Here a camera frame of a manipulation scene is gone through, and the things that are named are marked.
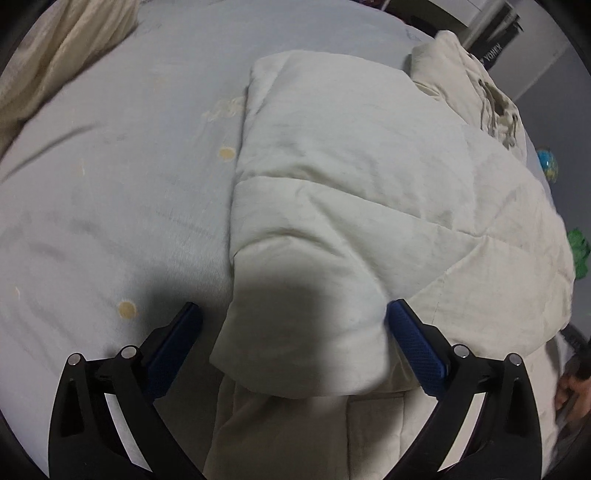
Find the person's right hand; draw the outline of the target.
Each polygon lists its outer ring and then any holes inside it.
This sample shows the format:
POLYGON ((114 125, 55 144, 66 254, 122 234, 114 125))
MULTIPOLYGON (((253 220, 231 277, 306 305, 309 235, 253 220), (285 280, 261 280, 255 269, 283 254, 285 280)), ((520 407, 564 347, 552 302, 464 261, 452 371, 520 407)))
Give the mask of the person's right hand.
POLYGON ((555 394, 555 409, 566 423, 582 420, 590 412, 590 379, 581 380, 575 375, 560 377, 555 394))

